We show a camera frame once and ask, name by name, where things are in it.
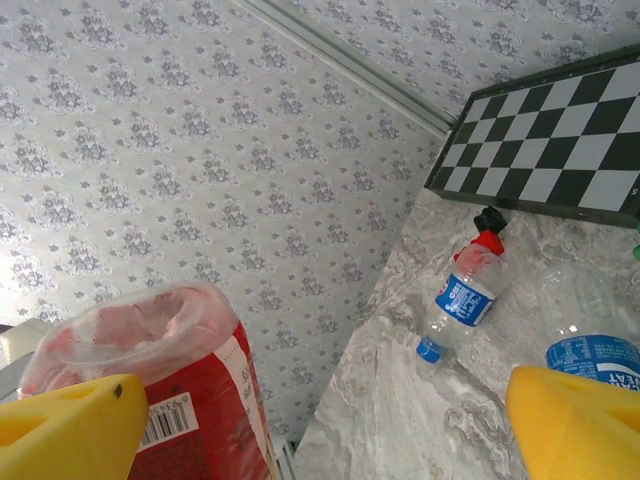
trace clear plastic bottle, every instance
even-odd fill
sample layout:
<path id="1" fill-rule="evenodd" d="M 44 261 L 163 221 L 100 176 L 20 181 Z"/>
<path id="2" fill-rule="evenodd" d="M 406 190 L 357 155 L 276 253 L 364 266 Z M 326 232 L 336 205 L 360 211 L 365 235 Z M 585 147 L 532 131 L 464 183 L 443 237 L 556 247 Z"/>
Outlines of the clear plastic bottle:
<path id="1" fill-rule="evenodd" d="M 427 362 L 436 363 L 445 353 L 468 342 L 474 328 L 506 287 L 502 252 L 494 251 L 478 243 L 462 250 L 426 311 L 416 312 L 415 301 L 408 299 L 410 306 L 414 305 L 422 339 L 416 351 Z"/>
<path id="2" fill-rule="evenodd" d="M 554 265 L 540 275 L 536 294 L 549 368 L 640 392 L 640 353 L 628 340 L 637 326 L 619 314 L 601 271 Z"/>

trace yellow foam pad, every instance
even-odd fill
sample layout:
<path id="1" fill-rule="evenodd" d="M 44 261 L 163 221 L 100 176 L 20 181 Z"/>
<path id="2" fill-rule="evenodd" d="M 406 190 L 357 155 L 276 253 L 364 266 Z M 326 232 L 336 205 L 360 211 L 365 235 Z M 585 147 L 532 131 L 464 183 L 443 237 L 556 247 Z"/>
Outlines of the yellow foam pad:
<path id="1" fill-rule="evenodd" d="M 517 367 L 507 413 L 531 480 L 640 479 L 640 394 Z"/>
<path id="2" fill-rule="evenodd" d="M 148 416 L 136 375 L 0 405 L 0 478 L 126 480 Z"/>

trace marble countertop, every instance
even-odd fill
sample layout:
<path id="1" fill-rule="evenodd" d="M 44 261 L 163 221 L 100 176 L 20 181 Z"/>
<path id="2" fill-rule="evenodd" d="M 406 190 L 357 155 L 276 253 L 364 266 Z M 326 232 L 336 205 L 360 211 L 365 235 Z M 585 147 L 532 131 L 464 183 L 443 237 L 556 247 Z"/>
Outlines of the marble countertop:
<path id="1" fill-rule="evenodd" d="M 296 453 L 297 480 L 526 479 L 504 399 L 513 367 L 543 365 L 550 343 L 536 274 L 555 262 L 589 261 L 612 279 L 627 319 L 636 318 L 635 231 L 504 211 L 512 286 L 471 343 L 434 371 L 415 354 L 403 300 L 433 298 L 452 255 L 477 234 L 480 211 L 420 194 Z"/>

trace chessboard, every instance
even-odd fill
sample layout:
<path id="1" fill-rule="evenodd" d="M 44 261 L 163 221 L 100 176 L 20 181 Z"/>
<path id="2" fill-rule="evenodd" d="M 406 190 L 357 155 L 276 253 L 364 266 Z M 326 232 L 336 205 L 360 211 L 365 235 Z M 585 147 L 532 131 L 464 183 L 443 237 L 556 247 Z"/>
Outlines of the chessboard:
<path id="1" fill-rule="evenodd" d="M 640 46 L 475 92 L 425 186 L 443 198 L 635 228 Z"/>

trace wall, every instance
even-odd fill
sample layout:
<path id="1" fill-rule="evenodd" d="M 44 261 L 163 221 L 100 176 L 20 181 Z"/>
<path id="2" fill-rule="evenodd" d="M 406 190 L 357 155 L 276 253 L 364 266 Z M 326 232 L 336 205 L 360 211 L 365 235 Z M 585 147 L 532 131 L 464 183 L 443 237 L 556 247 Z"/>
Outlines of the wall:
<path id="1" fill-rule="evenodd" d="M 55 3 L 0 16 L 2 322 L 215 282 L 299 436 L 438 143 L 232 3 Z"/>
<path id="2" fill-rule="evenodd" d="M 454 115 L 474 90 L 640 39 L 637 0 L 288 1 Z"/>

